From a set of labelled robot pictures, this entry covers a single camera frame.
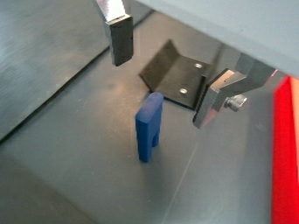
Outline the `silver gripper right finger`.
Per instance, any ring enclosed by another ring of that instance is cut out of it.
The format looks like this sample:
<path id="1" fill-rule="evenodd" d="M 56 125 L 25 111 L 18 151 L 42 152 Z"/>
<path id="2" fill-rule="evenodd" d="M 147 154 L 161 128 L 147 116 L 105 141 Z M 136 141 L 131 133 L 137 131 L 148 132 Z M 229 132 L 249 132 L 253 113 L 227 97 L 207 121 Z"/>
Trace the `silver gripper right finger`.
<path id="1" fill-rule="evenodd" d="M 213 79 L 207 79 L 204 83 L 192 118 L 193 126 L 201 129 L 223 108 L 237 112 L 247 102 L 243 94 L 261 88 L 275 74 L 275 68 L 241 53 L 235 69 L 224 69 Z"/>

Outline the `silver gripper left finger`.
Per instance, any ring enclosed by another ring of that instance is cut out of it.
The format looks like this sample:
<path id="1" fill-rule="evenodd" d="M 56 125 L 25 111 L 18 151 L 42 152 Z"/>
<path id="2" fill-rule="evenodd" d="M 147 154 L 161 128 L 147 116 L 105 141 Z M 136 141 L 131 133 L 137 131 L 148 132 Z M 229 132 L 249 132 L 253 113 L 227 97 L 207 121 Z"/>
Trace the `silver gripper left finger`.
<path id="1" fill-rule="evenodd" d="M 121 0 L 93 0 L 109 42 L 112 64 L 119 67 L 133 56 L 133 17 Z"/>

